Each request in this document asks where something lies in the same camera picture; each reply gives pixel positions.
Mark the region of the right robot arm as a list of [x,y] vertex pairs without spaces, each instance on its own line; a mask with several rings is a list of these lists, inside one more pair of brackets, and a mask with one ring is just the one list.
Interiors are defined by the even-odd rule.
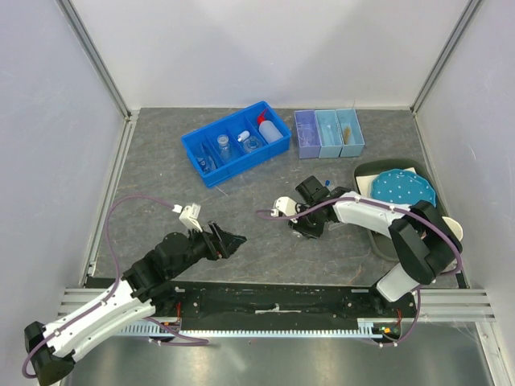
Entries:
[[290,225],[302,235],[318,238],[328,222],[356,225],[391,240],[398,263],[381,279],[368,298],[369,309],[387,316],[398,300],[422,285],[431,284],[452,262],[460,268],[463,246],[429,202],[396,205],[365,198],[348,188],[329,190],[314,176],[296,191],[303,203],[295,204],[297,218]]

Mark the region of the red cap wash bottle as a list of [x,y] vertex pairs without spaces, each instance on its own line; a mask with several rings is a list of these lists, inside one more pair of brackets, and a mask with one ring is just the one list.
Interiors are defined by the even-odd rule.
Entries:
[[258,131],[267,143],[276,142],[282,138],[282,134],[276,125],[266,118],[266,111],[267,109],[264,109],[257,117]]

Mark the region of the blue safety goggles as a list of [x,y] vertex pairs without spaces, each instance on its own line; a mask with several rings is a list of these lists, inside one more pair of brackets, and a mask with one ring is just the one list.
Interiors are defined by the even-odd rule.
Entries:
[[219,168],[218,162],[215,159],[214,152],[205,143],[201,142],[199,146],[199,153],[196,156],[197,163],[201,171],[206,175]]

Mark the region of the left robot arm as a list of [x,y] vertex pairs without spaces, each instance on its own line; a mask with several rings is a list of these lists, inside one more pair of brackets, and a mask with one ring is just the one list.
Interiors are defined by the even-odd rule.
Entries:
[[26,326],[23,375],[41,385],[53,385],[117,329],[155,313],[173,313],[177,298],[172,293],[172,279],[202,259],[230,258],[247,241],[215,222],[208,226],[207,231],[199,228],[166,235],[142,259],[118,273],[114,283],[92,301],[54,322]]

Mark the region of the clear glass jar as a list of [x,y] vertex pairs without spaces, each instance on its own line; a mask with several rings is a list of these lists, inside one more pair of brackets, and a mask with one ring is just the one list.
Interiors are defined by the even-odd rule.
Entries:
[[217,145],[218,151],[221,159],[224,163],[229,163],[232,161],[233,152],[229,140],[229,136],[227,134],[221,134],[217,137]]

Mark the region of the small glass beaker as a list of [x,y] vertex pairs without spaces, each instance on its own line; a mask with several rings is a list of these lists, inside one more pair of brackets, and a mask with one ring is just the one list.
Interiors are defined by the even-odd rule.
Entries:
[[299,145],[301,147],[316,146],[318,144],[318,134],[313,125],[305,124],[297,127]]

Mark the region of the glass flask white stopper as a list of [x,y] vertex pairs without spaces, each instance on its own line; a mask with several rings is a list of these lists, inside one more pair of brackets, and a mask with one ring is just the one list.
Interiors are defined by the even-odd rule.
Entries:
[[257,136],[252,135],[248,130],[242,131],[237,135],[237,142],[241,144],[247,154],[263,147],[262,141]]

